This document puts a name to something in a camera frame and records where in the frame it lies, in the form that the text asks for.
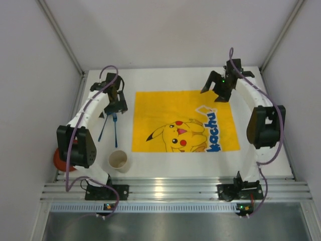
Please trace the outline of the red plastic plate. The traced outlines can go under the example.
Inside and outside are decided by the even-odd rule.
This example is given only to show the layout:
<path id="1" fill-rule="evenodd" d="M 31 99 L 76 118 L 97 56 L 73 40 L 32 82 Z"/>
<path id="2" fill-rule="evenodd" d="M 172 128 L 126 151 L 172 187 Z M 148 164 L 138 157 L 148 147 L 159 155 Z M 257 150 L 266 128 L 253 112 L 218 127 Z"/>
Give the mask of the red plastic plate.
<path id="1" fill-rule="evenodd" d="M 55 150 L 55 153 L 53 156 L 53 163 L 54 163 L 54 166 L 57 168 L 57 170 L 66 172 L 66 162 L 60 159 L 58 148 Z"/>

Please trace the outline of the yellow pikachu placemat cloth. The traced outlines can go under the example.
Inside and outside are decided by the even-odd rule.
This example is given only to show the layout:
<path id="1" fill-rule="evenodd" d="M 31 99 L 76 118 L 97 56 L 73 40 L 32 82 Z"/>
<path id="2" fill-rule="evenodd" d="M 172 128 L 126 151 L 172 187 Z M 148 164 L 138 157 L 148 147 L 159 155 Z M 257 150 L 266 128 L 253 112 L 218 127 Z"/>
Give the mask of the yellow pikachu placemat cloth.
<path id="1" fill-rule="evenodd" d="M 240 150 L 229 103 L 213 92 L 137 92 L 133 152 L 192 153 Z"/>

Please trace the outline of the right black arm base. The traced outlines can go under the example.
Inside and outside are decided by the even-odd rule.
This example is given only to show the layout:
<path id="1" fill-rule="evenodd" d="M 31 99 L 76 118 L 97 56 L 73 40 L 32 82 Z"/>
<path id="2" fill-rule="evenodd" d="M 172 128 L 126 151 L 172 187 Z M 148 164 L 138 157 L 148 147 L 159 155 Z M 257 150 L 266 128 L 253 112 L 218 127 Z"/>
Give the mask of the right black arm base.
<path id="1" fill-rule="evenodd" d="M 233 178 L 232 184 L 217 185 L 219 200 L 231 202 L 233 200 L 262 200 L 263 191 L 260 181 L 244 181 L 240 172 Z"/>

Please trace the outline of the beige paper cup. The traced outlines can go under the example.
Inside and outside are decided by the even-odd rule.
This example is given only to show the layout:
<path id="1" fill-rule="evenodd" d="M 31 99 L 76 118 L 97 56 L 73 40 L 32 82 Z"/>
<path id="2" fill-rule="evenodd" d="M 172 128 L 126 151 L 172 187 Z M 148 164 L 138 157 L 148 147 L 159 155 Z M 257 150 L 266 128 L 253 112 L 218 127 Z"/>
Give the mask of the beige paper cup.
<path id="1" fill-rule="evenodd" d="M 131 162 L 127 157 L 126 152 L 122 150 L 114 151 L 108 158 L 108 164 L 114 170 L 120 173 L 126 173 L 131 167 Z"/>

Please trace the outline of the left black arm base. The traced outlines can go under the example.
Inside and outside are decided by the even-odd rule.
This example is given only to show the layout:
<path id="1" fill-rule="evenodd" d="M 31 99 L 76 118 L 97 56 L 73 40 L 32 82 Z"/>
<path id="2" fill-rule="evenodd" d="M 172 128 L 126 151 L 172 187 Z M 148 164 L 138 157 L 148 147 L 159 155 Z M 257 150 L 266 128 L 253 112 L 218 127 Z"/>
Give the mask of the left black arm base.
<path id="1" fill-rule="evenodd" d="M 120 201 L 128 199 L 129 185 L 113 185 L 112 188 L 118 193 Z M 88 185 L 86 187 L 85 200 L 107 201 L 117 200 L 117 197 L 114 191 L 107 189 L 106 187 Z"/>

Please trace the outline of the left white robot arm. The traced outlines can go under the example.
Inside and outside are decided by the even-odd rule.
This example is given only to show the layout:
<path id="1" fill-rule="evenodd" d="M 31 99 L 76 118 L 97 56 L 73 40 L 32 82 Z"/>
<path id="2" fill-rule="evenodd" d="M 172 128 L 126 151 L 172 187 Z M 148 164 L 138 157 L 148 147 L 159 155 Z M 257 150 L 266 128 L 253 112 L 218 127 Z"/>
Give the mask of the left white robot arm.
<path id="1" fill-rule="evenodd" d="M 91 133 L 100 118 L 117 121 L 118 113 L 128 110 L 124 97 L 124 80 L 116 73 L 107 73 L 104 81 L 95 82 L 80 110 L 65 126 L 57 128 L 59 157 L 81 172 L 82 178 L 94 186 L 111 186 L 110 175 L 96 162 L 97 148 Z"/>

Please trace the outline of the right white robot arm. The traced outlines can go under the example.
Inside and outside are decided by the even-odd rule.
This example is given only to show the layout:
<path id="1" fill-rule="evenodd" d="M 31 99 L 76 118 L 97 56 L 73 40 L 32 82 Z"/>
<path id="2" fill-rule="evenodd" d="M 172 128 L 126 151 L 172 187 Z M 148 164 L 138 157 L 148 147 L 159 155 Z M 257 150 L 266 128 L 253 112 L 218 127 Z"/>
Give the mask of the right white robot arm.
<path id="1" fill-rule="evenodd" d="M 240 175 L 245 181 L 259 179 L 259 169 L 274 162 L 282 149 L 286 110 L 258 85 L 254 74 L 245 71 L 240 59 L 227 61 L 224 73 L 211 71 L 201 92 L 212 90 L 216 102 L 228 103 L 233 91 L 238 92 L 251 110 L 246 128 L 249 149 L 242 162 Z"/>

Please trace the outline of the blue plastic knife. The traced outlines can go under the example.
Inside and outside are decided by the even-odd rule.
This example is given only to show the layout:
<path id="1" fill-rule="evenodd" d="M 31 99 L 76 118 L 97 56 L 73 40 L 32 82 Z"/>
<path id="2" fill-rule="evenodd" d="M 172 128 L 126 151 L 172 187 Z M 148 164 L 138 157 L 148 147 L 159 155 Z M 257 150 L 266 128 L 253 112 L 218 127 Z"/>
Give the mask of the blue plastic knife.
<path id="1" fill-rule="evenodd" d="M 99 135 L 99 137 L 98 137 L 98 142 L 100 142 L 100 141 L 101 141 L 101 138 L 102 138 L 102 136 L 103 136 L 103 132 L 104 132 L 104 129 L 105 129 L 105 125 L 106 125 L 107 120 L 108 120 L 108 115 L 105 117 L 104 124 L 103 124 L 103 126 L 102 126 L 102 129 L 101 129 L 100 135 Z"/>

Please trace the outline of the blue plastic fork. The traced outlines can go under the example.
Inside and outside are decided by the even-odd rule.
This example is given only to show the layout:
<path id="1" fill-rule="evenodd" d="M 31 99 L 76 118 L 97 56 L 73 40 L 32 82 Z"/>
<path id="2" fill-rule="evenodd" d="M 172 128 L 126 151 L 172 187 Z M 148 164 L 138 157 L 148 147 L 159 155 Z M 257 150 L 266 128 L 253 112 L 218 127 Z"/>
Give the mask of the blue plastic fork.
<path id="1" fill-rule="evenodd" d="M 115 135 L 115 148 L 118 148 L 118 142 L 117 142 L 117 127 L 116 127 L 116 123 L 117 123 L 117 113 L 113 113 L 113 122 L 114 122 L 114 135 Z"/>

